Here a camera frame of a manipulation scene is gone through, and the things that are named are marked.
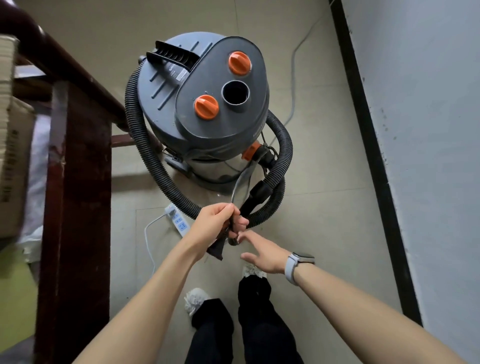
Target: black corrugated hose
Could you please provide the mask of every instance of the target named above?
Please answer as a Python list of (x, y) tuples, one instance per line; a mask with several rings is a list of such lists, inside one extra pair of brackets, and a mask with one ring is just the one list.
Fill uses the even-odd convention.
[[(148, 171), (167, 198), (175, 204), (185, 215), (195, 219), (201, 207), (190, 201), (178, 189), (168, 175), (158, 155), (150, 145), (148, 130), (145, 125), (142, 108), (138, 102), (137, 83), (143, 62), (130, 76), (125, 90), (125, 112), (130, 135), (135, 140), (137, 149)], [(249, 228), (268, 220), (278, 209), (285, 194), (285, 173), (293, 156), (293, 145), (290, 135), (274, 114), (268, 111), (266, 124), (278, 138), (280, 150), (278, 158), (265, 177), (265, 183), (273, 189), (268, 201), (256, 212), (245, 216), (249, 221)]]

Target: hand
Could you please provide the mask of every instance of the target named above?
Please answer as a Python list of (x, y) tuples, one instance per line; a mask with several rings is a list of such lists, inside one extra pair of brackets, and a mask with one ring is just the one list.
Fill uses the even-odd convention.
[(229, 225), (231, 216), (233, 216), (234, 231), (229, 231), (228, 236), (236, 238), (237, 232), (245, 231), (249, 221), (240, 216), (240, 210), (234, 204), (222, 202), (205, 206), (200, 210), (197, 219), (184, 238), (195, 246), (197, 260), (205, 254), (219, 233)]
[(259, 255), (242, 253), (240, 258), (259, 267), (266, 273), (285, 273), (285, 265), (291, 252), (252, 230), (239, 233), (238, 241), (241, 243), (243, 240), (251, 242)]

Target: forearm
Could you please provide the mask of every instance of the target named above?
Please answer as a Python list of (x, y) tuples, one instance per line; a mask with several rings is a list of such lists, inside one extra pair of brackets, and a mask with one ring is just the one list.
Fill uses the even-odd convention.
[(153, 363), (194, 262), (195, 252), (182, 240), (75, 363)]
[(364, 363), (463, 363), (413, 321), (312, 264), (298, 265), (294, 279)]

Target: person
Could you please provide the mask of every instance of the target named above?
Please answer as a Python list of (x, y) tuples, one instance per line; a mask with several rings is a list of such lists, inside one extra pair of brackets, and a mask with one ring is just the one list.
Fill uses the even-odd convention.
[[(239, 284), (239, 322), (247, 363), (302, 363), (295, 339), (269, 301), (265, 273), (286, 271), (291, 252), (253, 231), (233, 204), (202, 208), (189, 233), (130, 302), (85, 347), (74, 363), (154, 363), (191, 267), (234, 217), (231, 237), (258, 252), (241, 258), (255, 267)], [(289, 270), (291, 281), (323, 312), (364, 363), (464, 363), (421, 326), (383, 302), (310, 263)], [(231, 363), (233, 322), (219, 299), (195, 289), (186, 297), (197, 329), (186, 363)]]

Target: yellow-green object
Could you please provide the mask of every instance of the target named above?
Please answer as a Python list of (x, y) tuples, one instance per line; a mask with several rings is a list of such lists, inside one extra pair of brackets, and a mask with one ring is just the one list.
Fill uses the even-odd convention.
[(37, 287), (14, 244), (0, 251), (0, 352), (35, 333)]

